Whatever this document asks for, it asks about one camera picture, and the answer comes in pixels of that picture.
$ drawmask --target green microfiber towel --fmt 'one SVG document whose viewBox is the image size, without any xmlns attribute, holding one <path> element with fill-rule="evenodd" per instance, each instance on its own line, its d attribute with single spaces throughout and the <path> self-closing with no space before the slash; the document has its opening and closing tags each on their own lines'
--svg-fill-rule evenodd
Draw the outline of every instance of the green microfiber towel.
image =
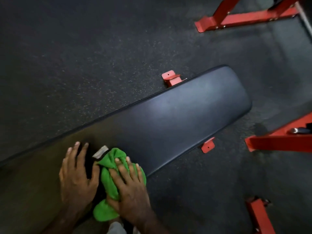
<svg viewBox="0 0 312 234">
<path fill-rule="evenodd" d="M 113 148 L 111 151 L 109 151 L 103 158 L 98 162 L 99 165 L 102 165 L 102 172 L 101 172 L 101 182 L 104 185 L 105 191 L 111 198 L 114 200 L 119 200 L 119 192 L 117 187 L 115 186 L 112 177 L 110 176 L 110 173 L 108 169 L 115 169 L 118 173 L 119 170 L 115 164 L 115 158 L 119 158 L 119 160 L 122 162 L 124 167 L 129 172 L 128 164 L 126 161 L 126 153 L 118 148 Z M 146 185 L 146 176 L 145 173 L 142 170 L 144 185 Z M 119 214 L 107 203 L 106 199 L 102 200 L 100 203 L 98 203 L 94 210 L 93 210 L 93 216 L 97 221 L 109 221 L 111 219 L 117 218 Z"/>
</svg>

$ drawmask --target red metal bracket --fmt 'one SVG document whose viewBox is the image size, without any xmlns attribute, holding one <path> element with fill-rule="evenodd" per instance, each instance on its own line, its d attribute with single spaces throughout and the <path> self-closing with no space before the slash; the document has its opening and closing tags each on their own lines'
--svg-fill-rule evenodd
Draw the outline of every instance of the red metal bracket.
<svg viewBox="0 0 312 234">
<path fill-rule="evenodd" d="M 175 84 L 178 84 L 178 83 L 183 81 L 180 78 L 181 75 L 174 73 L 173 70 L 165 72 L 161 76 L 162 76 L 163 80 L 165 81 L 165 83 L 168 85 L 168 87 L 174 86 Z"/>
<path fill-rule="evenodd" d="M 212 150 L 215 145 L 213 143 L 213 139 L 214 137 L 210 138 L 209 140 L 207 140 L 203 145 L 202 145 L 202 151 L 203 153 L 208 153 L 210 150 Z"/>
<path fill-rule="evenodd" d="M 264 136 L 250 136 L 245 139 L 250 152 L 260 150 L 283 150 L 312 153 L 312 134 L 288 134 L 291 128 L 305 127 L 312 122 L 312 113 L 305 115 Z"/>
<path fill-rule="evenodd" d="M 204 16 L 199 21 L 195 22 L 198 32 L 202 33 L 219 28 L 268 22 L 281 18 L 294 17 L 298 14 L 297 9 L 291 6 L 299 0 L 282 0 L 268 10 L 229 15 L 238 1 L 239 0 L 223 0 L 213 16 Z"/>
<path fill-rule="evenodd" d="M 265 204 L 259 198 L 246 200 L 248 212 L 252 218 L 256 233 L 275 234 L 271 221 L 266 213 Z"/>
</svg>

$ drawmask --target black leather upholstery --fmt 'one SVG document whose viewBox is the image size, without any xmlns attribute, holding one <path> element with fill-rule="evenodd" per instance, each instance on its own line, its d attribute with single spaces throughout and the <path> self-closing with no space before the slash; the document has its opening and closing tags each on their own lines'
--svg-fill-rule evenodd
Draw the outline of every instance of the black leather upholstery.
<svg viewBox="0 0 312 234">
<path fill-rule="evenodd" d="M 125 151 L 150 175 L 246 114 L 251 105 L 233 70 L 220 66 L 26 153 L 65 154 L 81 141 L 90 143 L 91 156 L 107 145 Z"/>
</svg>

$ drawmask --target person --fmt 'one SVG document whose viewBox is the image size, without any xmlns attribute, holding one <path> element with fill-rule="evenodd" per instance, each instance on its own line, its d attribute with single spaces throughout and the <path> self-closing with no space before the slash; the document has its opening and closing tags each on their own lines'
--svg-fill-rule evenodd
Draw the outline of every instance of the person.
<svg viewBox="0 0 312 234">
<path fill-rule="evenodd" d="M 99 185 L 100 168 L 93 163 L 92 178 L 87 179 L 84 162 L 88 143 L 84 144 L 78 156 L 80 142 L 76 142 L 73 148 L 68 148 L 60 169 L 59 178 L 61 186 L 61 200 L 63 206 L 55 219 L 43 230 L 42 234 L 67 234 L 72 233 L 76 222 L 84 213 L 86 207 L 95 197 Z M 130 172 L 116 159 L 118 170 L 122 177 L 110 169 L 110 175 L 119 189 L 120 200 L 113 200 L 107 196 L 107 202 L 119 215 L 130 222 L 141 234 L 169 234 L 169 231 L 157 219 L 151 208 L 149 196 L 143 183 L 141 169 L 136 175 L 134 167 L 127 157 L 126 161 Z M 115 221 L 110 224 L 107 234 L 124 234 L 126 231 L 122 225 Z"/>
</svg>

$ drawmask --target person's left hand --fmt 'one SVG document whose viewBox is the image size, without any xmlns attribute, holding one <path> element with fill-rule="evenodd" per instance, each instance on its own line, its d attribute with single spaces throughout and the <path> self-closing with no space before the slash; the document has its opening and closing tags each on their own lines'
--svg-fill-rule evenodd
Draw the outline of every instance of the person's left hand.
<svg viewBox="0 0 312 234">
<path fill-rule="evenodd" d="M 92 178 L 87 179 L 84 161 L 88 149 L 86 143 L 77 157 L 80 142 L 76 142 L 73 148 L 68 148 L 66 157 L 60 169 L 61 198 L 65 206 L 82 212 L 95 197 L 99 185 L 99 166 L 96 162 L 92 167 Z"/>
</svg>

